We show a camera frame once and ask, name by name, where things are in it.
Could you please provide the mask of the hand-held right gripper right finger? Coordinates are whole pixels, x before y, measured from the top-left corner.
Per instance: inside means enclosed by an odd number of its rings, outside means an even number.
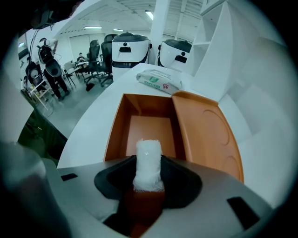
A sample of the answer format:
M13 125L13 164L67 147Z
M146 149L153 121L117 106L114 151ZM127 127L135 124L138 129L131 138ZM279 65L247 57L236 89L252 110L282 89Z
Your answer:
M197 174L198 196L184 208L164 209L144 238L240 238L252 236L272 213L271 206L233 176L191 162L163 162Z

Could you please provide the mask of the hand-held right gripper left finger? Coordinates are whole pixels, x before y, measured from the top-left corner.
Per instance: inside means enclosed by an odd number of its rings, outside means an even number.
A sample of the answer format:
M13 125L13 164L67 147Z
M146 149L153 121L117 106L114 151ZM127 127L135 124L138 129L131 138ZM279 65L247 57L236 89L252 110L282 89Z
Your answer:
M59 169L62 180L79 203L117 233L130 236L124 196L135 176L136 156Z

